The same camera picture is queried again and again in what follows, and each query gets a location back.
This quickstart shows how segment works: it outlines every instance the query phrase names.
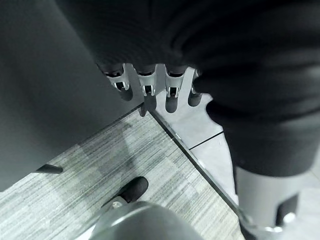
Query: black object on floor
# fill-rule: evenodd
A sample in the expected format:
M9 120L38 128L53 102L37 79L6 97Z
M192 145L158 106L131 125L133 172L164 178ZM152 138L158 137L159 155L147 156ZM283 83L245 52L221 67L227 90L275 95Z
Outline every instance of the black object on floor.
M127 203L135 202L147 191L148 187L148 180L143 176L137 176L124 185L113 198L120 196Z
M45 164L42 167L38 168L35 173L43 173L43 174L61 174L64 169L60 166L54 166L50 164Z

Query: tile floor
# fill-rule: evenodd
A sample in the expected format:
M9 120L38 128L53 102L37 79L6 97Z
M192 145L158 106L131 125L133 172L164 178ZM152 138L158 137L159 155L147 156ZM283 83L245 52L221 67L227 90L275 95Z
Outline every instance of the tile floor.
M191 149L208 138L220 133L222 127L210 120L206 114L206 104L212 99L203 95L200 105L190 107L188 95L191 87L193 69L188 68L183 80L175 113L167 113L165 109L166 92L157 96L157 112L168 125L179 135L185 145ZM223 134L194 147L191 152L205 167L219 187L228 194L235 203L235 195L231 157ZM287 239L311 240L320 235L320 151L312 170L305 178L305 189L300 195L299 217L295 224L283 236Z

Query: robotic hand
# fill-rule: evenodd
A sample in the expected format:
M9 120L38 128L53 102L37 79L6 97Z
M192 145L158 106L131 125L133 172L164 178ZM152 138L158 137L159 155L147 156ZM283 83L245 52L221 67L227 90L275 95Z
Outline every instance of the robotic hand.
M268 239L282 232L295 216L304 174L320 143L318 1L61 0L58 5L127 99L132 93L122 64L133 64L149 110L156 106L155 64L166 64L169 112L177 108L184 72L171 66L199 70L190 103L196 105L199 93L214 99L206 110L223 126L230 149L243 235Z

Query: robotic finger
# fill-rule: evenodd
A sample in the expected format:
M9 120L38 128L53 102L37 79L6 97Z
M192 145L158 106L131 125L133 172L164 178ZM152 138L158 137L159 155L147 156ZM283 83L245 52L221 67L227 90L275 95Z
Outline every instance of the robotic finger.
M147 65L143 67L134 66L135 71L138 75L140 82L140 87L144 97L143 112L148 110L152 112L157 107L156 99L156 85L157 85L157 76L156 76L156 65Z
M193 81L197 77L199 77L199 71L197 69L195 69L194 74L193 74L193 78L192 78L191 89L190 89L190 93L189 93L189 97L188 97L188 104L190 107L198 106L200 104L201 98L202 98L202 94L196 92L196 90L194 88L194 84L193 84Z
M124 63L105 66L98 65L98 68L109 79L111 85L118 90L123 100L130 101L133 98L133 91Z
M174 113L178 107L178 96L187 67L165 65L165 68L165 109L168 113Z

